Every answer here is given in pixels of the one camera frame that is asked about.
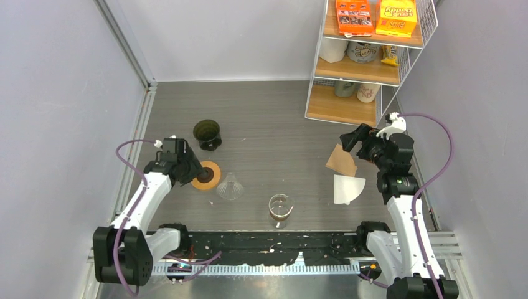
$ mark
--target yellow snack box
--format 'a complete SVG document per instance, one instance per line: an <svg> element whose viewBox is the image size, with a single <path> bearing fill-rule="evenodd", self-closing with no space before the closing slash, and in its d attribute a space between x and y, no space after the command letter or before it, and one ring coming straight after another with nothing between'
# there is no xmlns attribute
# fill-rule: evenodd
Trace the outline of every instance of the yellow snack box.
<svg viewBox="0 0 528 299"><path fill-rule="evenodd" d="M377 7L377 34L411 37L418 22L414 0L380 0Z"/></svg>

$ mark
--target glass beaker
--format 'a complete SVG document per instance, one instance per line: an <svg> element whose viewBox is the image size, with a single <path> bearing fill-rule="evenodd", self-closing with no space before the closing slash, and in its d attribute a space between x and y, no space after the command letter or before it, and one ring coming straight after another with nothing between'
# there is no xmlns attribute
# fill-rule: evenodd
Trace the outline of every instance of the glass beaker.
<svg viewBox="0 0 528 299"><path fill-rule="evenodd" d="M274 195L268 204L269 220L276 229L283 229L288 225L288 218L293 210L293 199L285 194Z"/></svg>

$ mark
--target snack box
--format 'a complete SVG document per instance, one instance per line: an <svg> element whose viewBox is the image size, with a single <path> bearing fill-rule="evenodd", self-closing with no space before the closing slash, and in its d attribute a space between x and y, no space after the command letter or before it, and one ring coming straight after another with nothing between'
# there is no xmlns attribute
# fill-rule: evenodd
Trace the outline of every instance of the snack box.
<svg viewBox="0 0 528 299"><path fill-rule="evenodd" d="M337 0L339 33L353 36L371 36L374 32L368 0Z"/></svg>
<svg viewBox="0 0 528 299"><path fill-rule="evenodd" d="M414 0L380 0L377 6L377 34L411 37L418 22Z"/></svg>

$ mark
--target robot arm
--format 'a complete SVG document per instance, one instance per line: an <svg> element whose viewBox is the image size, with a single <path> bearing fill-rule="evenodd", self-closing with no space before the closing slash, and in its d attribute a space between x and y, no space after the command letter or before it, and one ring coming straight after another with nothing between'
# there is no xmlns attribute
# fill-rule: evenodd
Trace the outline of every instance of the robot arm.
<svg viewBox="0 0 528 299"><path fill-rule="evenodd" d="M117 227L128 218L120 242L118 256L120 269L129 285L145 285L150 279L153 262L167 253L185 252L189 244L187 229L181 224L164 225L153 235L146 235L148 226L163 198L176 183L181 186L204 175L200 161L185 139L165 138L159 158L150 161L144 169L147 188L141 182L125 210L109 227L98 227L93 234L93 259L98 282L120 283L112 257Z"/></svg>
<svg viewBox="0 0 528 299"><path fill-rule="evenodd" d="M388 299L438 298L432 280L436 280L443 298L457 298L458 287L455 281L446 280L433 253L422 215L422 200L413 205L418 181L410 173L414 154L414 141L404 134L405 120L398 113L387 115L389 126L378 130L362 124L355 131L341 135L343 150L350 152L361 142L357 152L360 159L374 163L378 168L377 188L396 226L400 250L396 248L390 229L381 222L362 222L357 235L362 245L374 254L389 288ZM420 229L416 233L415 225ZM425 249L428 262L423 258ZM431 277L426 266L433 269Z"/></svg>

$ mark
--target dark glass cup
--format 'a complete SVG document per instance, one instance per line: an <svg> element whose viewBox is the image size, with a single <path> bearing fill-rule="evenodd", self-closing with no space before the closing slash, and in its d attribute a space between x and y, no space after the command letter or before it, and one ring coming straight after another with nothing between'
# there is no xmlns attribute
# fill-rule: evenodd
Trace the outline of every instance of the dark glass cup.
<svg viewBox="0 0 528 299"><path fill-rule="evenodd" d="M214 151L221 144L220 125L214 120L202 120L194 126L192 131L204 151Z"/></svg>

